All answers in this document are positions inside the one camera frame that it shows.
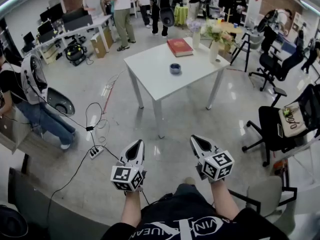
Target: concrete floor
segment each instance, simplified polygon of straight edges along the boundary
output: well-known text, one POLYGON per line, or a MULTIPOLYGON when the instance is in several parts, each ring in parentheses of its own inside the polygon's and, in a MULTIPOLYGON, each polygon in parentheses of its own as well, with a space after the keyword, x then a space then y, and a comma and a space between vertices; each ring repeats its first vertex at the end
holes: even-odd
MULTIPOLYGON (((99 137, 108 133, 106 146, 116 156, 119 156, 121 150, 129 143, 138 139, 144 141, 144 167, 147 174, 143 188, 149 203, 158 200, 166 193, 174 192, 183 179, 189 176, 195 178, 197 188, 207 201, 213 202, 208 182, 201 181, 195 169, 197 159, 189 144, 192 134, 213 139, 233 156, 235 167, 232 175, 226 179, 231 190, 245 194, 249 185, 270 175, 271 169, 262 167, 265 159, 263 145, 248 153, 241 151, 243 145, 250 145, 260 138, 255 130, 246 128, 246 122, 252 120, 259 125, 259 107, 271 105, 275 98, 270 85, 267 85, 265 91, 260 92, 262 79, 256 76, 250 79, 248 74, 243 72, 245 53, 241 52, 234 64, 228 67, 237 70, 225 70, 211 110, 206 110, 205 105, 215 75, 164 99, 162 112, 165 138, 159 139, 152 100, 140 86, 144 109, 139 109, 124 58, 164 44, 166 39, 161 35, 152 36, 150 29, 144 27, 141 18, 132 18, 132 23, 137 42, 131 44, 130 49, 117 52, 116 49, 120 45, 118 42, 112 45, 110 52, 103 59, 96 59, 95 55, 92 55, 91 59, 94 60, 92 65, 84 62, 74 67, 63 57, 44 68, 49 86, 59 90, 73 102, 76 113, 72 119, 85 126, 87 106, 92 102, 98 102, 103 108, 107 99, 104 90, 109 79, 125 70, 115 83, 107 103, 106 114, 102 116, 109 122, 109 133, 107 125, 103 129, 94 130, 93 136, 96 144, 104 145, 106 142, 100 143, 99 137)), ((184 38, 187 33, 179 27, 171 27, 168 37, 184 38)), ((85 45, 89 53, 92 53, 90 41, 85 45)), ((250 54, 248 72, 256 71, 259 67, 259 56, 257 51, 250 54)), ((316 79, 312 72, 307 76, 297 66, 290 71, 285 82, 276 80, 276 86, 288 94, 287 97, 281 98, 277 105, 281 107, 291 103, 305 86, 312 82, 312 79, 316 79)), ((95 124, 99 118, 99 107, 92 106, 88 111, 88 123, 95 124)), ((30 178, 49 194, 70 180, 86 152, 93 146, 88 132, 69 119, 65 120, 77 129, 76 140, 71 148, 53 164, 32 158, 29 163, 30 178)), ((57 146, 60 144, 59 139, 49 133, 44 137, 57 146)), ((63 202, 73 209, 92 214, 100 222, 109 225, 118 222, 125 196, 110 182, 111 169, 115 163, 116 159, 107 151, 94 160, 87 156, 72 182, 53 199, 57 201, 63 199, 63 202)), ((237 203, 240 207, 244 207, 243 202, 237 200, 237 203)), ((147 205, 142 195, 141 204, 142 207, 147 205)))

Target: office chair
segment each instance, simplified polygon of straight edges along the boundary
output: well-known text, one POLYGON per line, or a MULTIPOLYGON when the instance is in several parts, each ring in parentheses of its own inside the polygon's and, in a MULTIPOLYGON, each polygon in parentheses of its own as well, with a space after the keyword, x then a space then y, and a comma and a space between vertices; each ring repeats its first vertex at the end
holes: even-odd
POLYGON ((234 56, 234 55, 235 56, 232 58, 230 65, 232 65, 232 63, 235 61, 238 54, 241 51, 244 51, 244 52, 246 52, 244 72, 247 72, 248 62, 249 62, 249 54, 253 50, 257 50, 260 47, 264 38, 265 37, 263 34, 257 35, 257 34, 251 33, 251 32, 244 33, 243 37, 241 38, 240 43, 234 42, 235 49, 232 53, 232 56, 234 56))
MULTIPOLYGON (((245 201, 246 208, 255 209, 258 214, 267 220, 275 219, 275 215, 278 215, 280 212, 276 209, 286 205, 285 209, 276 218, 276 221, 272 222, 273 225, 276 225, 276 228, 271 224, 265 223, 264 225, 264 227, 268 227, 267 231, 274 232, 275 238, 279 237, 279 231, 277 232, 277 230, 281 230, 286 235, 289 235, 295 228, 294 211, 298 189, 296 187, 283 187, 282 179, 279 176, 270 176, 264 181, 249 186, 246 196, 232 190, 229 190, 229 192, 236 198, 245 201), (280 202, 282 192, 285 191, 293 192, 293 196, 280 202)), ((256 221, 255 223, 257 227, 260 227, 260 221, 256 221)))
POLYGON ((274 87, 273 90, 277 96, 272 105, 261 106, 259 108, 259 121, 261 128, 255 125, 252 121, 248 121, 246 123, 246 126, 252 126, 262 136, 262 139, 250 146, 242 147, 242 151, 246 152, 257 145, 264 143, 266 161, 263 162, 263 167, 270 164, 270 151, 281 150, 283 153, 286 153, 298 146, 296 143, 298 138, 304 137, 311 131, 320 129, 320 85, 309 84, 301 95, 294 101, 299 103, 306 130, 293 137, 286 137, 283 134, 282 123, 279 116, 279 110, 281 108, 275 107, 280 97, 286 97, 287 94, 284 90, 277 87, 274 87))
POLYGON ((273 45, 272 47, 274 48, 274 52, 271 51, 270 53, 273 57, 266 53, 263 53, 260 56, 259 62, 264 69, 262 70, 261 67, 258 67, 257 71, 261 71, 261 73, 249 73, 249 77, 252 75, 257 75, 264 78, 263 87, 260 88, 261 92, 264 90, 267 82, 269 82, 273 87, 276 87, 274 84, 275 77, 281 82, 284 81, 289 73, 289 70, 304 60, 304 52, 299 47, 297 47, 295 52, 283 62, 282 59, 277 55, 279 50, 273 45))

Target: shoe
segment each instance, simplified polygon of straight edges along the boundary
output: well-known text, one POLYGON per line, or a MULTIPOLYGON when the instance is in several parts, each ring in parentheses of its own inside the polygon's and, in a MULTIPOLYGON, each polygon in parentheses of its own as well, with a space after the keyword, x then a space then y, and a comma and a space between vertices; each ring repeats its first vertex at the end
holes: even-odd
POLYGON ((130 46, 126 46, 126 47, 123 47, 122 45, 118 48, 118 49, 116 49, 118 52, 121 52, 121 51, 124 51, 124 50, 126 50, 126 49, 129 49, 130 48, 130 46))
POLYGON ((196 185, 196 181, 195 181, 195 179, 192 178, 192 177, 187 177, 187 178, 185 178, 184 181, 183 181, 183 183, 189 184, 189 185, 194 185, 194 186, 196 185))
POLYGON ((67 150, 68 148, 70 148, 70 144, 68 144, 68 145, 62 145, 62 144, 61 144, 60 148, 61 148, 62 150, 67 150))

